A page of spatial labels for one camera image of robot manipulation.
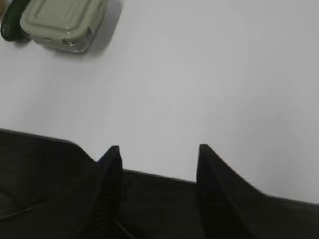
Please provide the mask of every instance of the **plastic container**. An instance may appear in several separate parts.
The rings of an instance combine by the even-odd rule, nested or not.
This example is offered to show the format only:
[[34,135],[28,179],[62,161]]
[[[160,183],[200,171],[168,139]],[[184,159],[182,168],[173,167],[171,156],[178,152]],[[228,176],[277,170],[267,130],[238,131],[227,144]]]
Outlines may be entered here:
[[108,0],[31,0],[20,25],[35,43],[80,53],[91,44]]

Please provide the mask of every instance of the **container lid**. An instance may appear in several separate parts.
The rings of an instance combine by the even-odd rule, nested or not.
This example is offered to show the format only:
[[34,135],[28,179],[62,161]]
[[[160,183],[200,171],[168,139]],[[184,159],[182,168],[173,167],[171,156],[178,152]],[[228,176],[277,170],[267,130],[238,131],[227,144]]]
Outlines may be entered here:
[[54,40],[81,40],[105,0],[31,0],[20,19],[31,36]]

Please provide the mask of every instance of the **green object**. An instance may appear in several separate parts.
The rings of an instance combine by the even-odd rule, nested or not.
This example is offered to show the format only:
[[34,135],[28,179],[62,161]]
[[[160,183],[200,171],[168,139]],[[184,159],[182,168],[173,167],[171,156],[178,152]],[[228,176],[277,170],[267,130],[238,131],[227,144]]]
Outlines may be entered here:
[[97,32],[108,0],[31,0],[20,25],[35,43],[85,51]]
[[1,36],[6,41],[26,38],[21,27],[20,18],[30,0],[13,0],[9,5],[1,24]]

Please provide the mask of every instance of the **white surface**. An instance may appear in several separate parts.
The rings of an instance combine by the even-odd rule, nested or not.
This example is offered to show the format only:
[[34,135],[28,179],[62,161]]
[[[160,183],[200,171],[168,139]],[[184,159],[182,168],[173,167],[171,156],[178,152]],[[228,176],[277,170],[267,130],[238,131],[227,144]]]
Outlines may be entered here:
[[262,191],[319,203],[319,2],[122,3],[85,55],[0,41],[0,127],[187,180],[208,143]]

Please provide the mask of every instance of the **food storage container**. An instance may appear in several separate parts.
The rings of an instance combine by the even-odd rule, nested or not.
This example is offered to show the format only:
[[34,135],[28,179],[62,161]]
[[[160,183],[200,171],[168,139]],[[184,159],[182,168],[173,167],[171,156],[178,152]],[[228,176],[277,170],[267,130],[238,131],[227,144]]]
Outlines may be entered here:
[[31,0],[20,25],[37,44],[83,52],[103,20],[107,3],[108,0]]

